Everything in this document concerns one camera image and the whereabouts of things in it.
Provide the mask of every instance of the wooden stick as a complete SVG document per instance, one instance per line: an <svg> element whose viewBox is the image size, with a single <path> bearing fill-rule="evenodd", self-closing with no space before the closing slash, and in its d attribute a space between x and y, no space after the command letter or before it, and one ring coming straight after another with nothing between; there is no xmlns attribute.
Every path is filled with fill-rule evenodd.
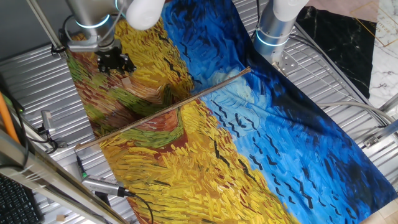
<svg viewBox="0 0 398 224"><path fill-rule="evenodd" d="M203 90L203 91L197 93L196 95L193 95L193 96L191 96L191 97L189 97L189 98L187 98L185 100L179 101L178 103L175 103L175 104L173 104L173 105L171 105L169 107L166 107L166 108L164 108L164 109L162 109L162 110L160 110L160 111L158 111L158 112L156 112L156 113L154 113L154 114L152 114L150 116L146 116L145 118L139 119L138 121L135 121L135 122L123 127L123 128L120 128L120 129L115 130L115 131L113 131L111 133L105 134L105 135L101 136L100 138L95 139L94 141L91 141L91 142L88 142L88 143L84 143L84 144L77 144L75 146L75 150L84 149L84 148L87 148L87 147L90 147L90 146L94 146L95 144L98 144L101 141L105 141L105 140L107 140L109 138L112 138L112 137L115 137L118 134L121 134L121 133L123 133L123 132L125 132L127 130L130 130L131 128L135 128L135 127L137 127L139 125L142 125L142 124L144 124L144 123L156 118L159 115L165 114L165 113L170 112L170 111L172 111L172 110L174 110L176 108L179 108L180 106L183 106L183 105L185 105L187 103L190 103L193 100L196 100L196 99L198 99L198 98L200 98L202 96L205 96L205 95L207 95L207 94L209 94L209 93L211 93L211 92L213 92L215 90L219 90L220 88L223 88L224 86L226 86L229 83L231 83L233 80L243 76L244 74L249 73L250 71L251 71L250 67L247 67L244 70L242 70L241 72L239 72L239 74L237 74L236 76L231 77L231 78L229 78L229 79L227 79L227 80L225 80L225 81L223 81L223 82L221 82L221 83L219 83L219 84L217 84L217 85L215 85L213 87L207 88L206 90Z"/></svg>

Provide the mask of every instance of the black marble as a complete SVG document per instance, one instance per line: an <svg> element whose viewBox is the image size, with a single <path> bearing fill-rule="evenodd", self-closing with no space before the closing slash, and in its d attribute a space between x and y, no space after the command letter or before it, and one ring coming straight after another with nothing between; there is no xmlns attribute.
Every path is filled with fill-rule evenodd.
<svg viewBox="0 0 398 224"><path fill-rule="evenodd" d="M305 7L298 24L369 98L376 23Z"/></svg>

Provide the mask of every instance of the blue led ring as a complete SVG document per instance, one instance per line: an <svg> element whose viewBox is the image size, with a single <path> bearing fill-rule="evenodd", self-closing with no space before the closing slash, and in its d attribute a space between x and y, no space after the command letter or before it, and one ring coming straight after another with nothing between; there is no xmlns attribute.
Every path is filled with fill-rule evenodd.
<svg viewBox="0 0 398 224"><path fill-rule="evenodd" d="M104 19L102 22L100 22L99 24L96 24L96 25L92 25L92 26L81 25L81 24L78 23L77 21L76 21L76 23L77 23L80 27L82 27L82 28L92 29L92 28L97 28L97 27L100 27L100 26L104 25L105 22L108 21L108 19L109 19L110 17L111 17L110 15L107 15L107 16L105 17L105 19Z"/></svg>
<svg viewBox="0 0 398 224"><path fill-rule="evenodd" d="M266 44L266 45L271 46L271 47L278 47L278 46L284 45L284 44L286 44L286 42L289 40L289 38L288 38L285 42L283 42L283 43L281 43L281 44L268 44L267 42L263 41L263 40L259 37L258 31L256 31L256 35L257 35L257 38L258 38L263 44Z"/></svg>

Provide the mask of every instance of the metal cylinder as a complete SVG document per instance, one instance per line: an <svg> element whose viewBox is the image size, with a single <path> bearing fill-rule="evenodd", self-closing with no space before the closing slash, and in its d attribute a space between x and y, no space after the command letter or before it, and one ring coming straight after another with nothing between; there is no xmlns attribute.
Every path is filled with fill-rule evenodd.
<svg viewBox="0 0 398 224"><path fill-rule="evenodd" d="M118 12L115 0L67 0L77 23L83 26L95 26L104 18Z"/></svg>
<svg viewBox="0 0 398 224"><path fill-rule="evenodd" d="M254 48L270 63L279 63L296 17L280 21L274 14L274 0L270 0L261 14L254 37Z"/></svg>

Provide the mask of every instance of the marble surface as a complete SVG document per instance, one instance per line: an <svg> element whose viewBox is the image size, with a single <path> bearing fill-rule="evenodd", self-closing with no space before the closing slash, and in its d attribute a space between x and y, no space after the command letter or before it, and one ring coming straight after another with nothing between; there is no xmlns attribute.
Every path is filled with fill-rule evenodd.
<svg viewBox="0 0 398 224"><path fill-rule="evenodd" d="M370 102L375 107L382 106L394 95L398 94L398 1L380 0L376 40L373 51L373 70L370 83ZM390 19L394 24L389 26ZM391 111L398 113L398 108Z"/></svg>
<svg viewBox="0 0 398 224"><path fill-rule="evenodd" d="M327 10L329 12L339 14L342 16L352 17L351 12L361 8L362 6L374 2L379 4L379 0L310 0L307 6L313 6L319 10ZM374 18L377 16L377 12L363 13L356 16L358 19L366 21L376 22Z"/></svg>
<svg viewBox="0 0 398 224"><path fill-rule="evenodd" d="M297 22L358 90L369 98L376 23L357 21L314 7L301 10Z"/></svg>

